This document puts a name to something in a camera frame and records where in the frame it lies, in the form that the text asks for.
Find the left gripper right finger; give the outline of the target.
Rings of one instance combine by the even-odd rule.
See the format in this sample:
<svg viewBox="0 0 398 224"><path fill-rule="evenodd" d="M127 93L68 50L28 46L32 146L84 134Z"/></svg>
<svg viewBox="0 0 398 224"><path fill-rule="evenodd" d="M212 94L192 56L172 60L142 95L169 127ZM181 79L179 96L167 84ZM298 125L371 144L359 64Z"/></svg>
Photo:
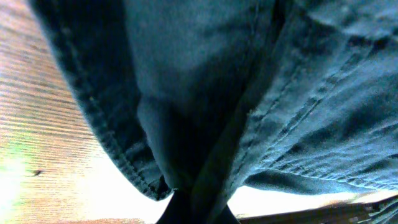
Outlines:
<svg viewBox="0 0 398 224"><path fill-rule="evenodd" d="M228 205L217 216L214 224L240 224L239 220L234 216Z"/></svg>

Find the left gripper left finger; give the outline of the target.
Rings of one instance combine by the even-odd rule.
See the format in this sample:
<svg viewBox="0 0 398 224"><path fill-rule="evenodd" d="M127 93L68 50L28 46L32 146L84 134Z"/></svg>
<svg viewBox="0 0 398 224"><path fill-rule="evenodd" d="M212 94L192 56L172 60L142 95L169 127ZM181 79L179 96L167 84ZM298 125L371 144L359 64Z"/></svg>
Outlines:
<svg viewBox="0 0 398 224"><path fill-rule="evenodd" d="M176 190L156 224L189 224L191 220L190 195Z"/></svg>

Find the navy blue shorts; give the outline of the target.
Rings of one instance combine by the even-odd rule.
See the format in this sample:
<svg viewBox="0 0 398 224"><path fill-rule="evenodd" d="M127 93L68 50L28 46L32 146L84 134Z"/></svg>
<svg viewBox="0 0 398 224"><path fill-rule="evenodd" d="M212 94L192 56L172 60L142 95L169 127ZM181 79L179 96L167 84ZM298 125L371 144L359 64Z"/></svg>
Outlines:
<svg viewBox="0 0 398 224"><path fill-rule="evenodd" d="M214 223L247 185L397 189L396 1L31 1L114 165Z"/></svg>

